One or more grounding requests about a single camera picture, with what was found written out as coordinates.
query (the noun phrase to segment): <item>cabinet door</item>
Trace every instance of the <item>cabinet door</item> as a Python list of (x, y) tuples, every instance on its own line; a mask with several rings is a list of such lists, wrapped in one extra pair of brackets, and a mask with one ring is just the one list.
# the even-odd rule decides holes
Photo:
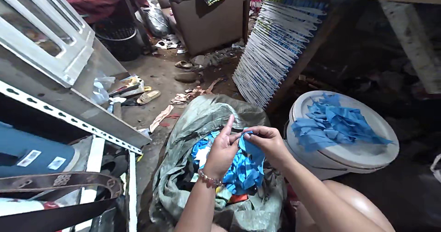
[(0, 44), (65, 87), (92, 54), (93, 30), (65, 0), (0, 0)]

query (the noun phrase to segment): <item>bracelet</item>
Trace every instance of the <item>bracelet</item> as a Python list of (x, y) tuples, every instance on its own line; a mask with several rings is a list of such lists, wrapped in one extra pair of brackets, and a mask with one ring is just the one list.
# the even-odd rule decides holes
[(222, 185), (221, 179), (213, 179), (208, 177), (203, 171), (202, 168), (198, 170), (199, 177), (201, 177), (201, 180), (205, 183), (207, 183), (208, 186), (213, 187), (214, 189)]

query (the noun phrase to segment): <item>hand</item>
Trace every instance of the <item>hand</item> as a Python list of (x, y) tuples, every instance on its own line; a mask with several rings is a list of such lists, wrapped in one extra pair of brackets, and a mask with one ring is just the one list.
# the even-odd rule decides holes
[(248, 131), (252, 131), (253, 133), (247, 133), (243, 137), (261, 148), (273, 167), (281, 170), (280, 167), (282, 167), (285, 162), (294, 159), (283, 143), (282, 136), (280, 136), (278, 129), (266, 126), (254, 126), (243, 130), (243, 132)]
[(239, 150), (238, 144), (241, 134), (230, 135), (233, 121), (234, 116), (231, 115), (227, 125), (214, 139), (213, 145), (211, 146), (211, 150), (207, 156), (207, 162), (203, 168), (204, 173), (209, 178), (222, 179)]

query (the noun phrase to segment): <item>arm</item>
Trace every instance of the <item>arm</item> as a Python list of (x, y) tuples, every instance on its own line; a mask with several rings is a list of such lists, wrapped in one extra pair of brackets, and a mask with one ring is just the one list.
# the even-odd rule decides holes
[(308, 169), (297, 162), (275, 128), (247, 128), (245, 139), (259, 146), (273, 167), (288, 179), (322, 232), (385, 232), (376, 223), (340, 199)]
[[(214, 139), (203, 172), (210, 178), (222, 179), (237, 153), (240, 133), (230, 135), (234, 116)], [(190, 192), (175, 232), (210, 232), (216, 191), (198, 179)]]

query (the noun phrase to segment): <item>pile of blue fabric scraps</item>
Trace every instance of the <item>pile of blue fabric scraps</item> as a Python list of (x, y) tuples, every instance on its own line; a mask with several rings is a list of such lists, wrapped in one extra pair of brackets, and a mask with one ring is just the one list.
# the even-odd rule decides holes
[(309, 118), (298, 118), (291, 126), (295, 137), (307, 152), (338, 144), (355, 144), (357, 140), (373, 144), (392, 141), (378, 136), (359, 109), (342, 107), (338, 95), (323, 94), (324, 99), (308, 105)]
[[(193, 163), (199, 165), (196, 155), (199, 150), (211, 147), (214, 138), (219, 132), (210, 132), (206, 137), (199, 140), (191, 150)], [(263, 180), (263, 161), (265, 155), (262, 150), (243, 138), (239, 139), (239, 150), (234, 156), (228, 172), (223, 177), (223, 183), (226, 188), (234, 195), (242, 195), (247, 193), (247, 189), (256, 186), (260, 187)]]

